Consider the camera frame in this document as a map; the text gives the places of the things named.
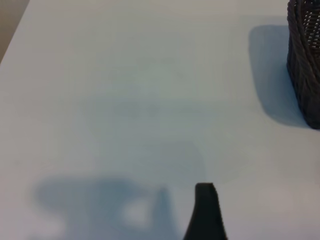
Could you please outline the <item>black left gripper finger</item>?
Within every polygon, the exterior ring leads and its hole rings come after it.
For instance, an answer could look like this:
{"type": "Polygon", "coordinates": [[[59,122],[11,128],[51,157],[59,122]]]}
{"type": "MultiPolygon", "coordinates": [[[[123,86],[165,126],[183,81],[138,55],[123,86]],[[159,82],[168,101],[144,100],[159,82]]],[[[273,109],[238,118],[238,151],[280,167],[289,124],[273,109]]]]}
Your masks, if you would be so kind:
{"type": "Polygon", "coordinates": [[[195,185],[195,203],[185,240],[227,240],[218,193],[213,183],[195,185]]]}

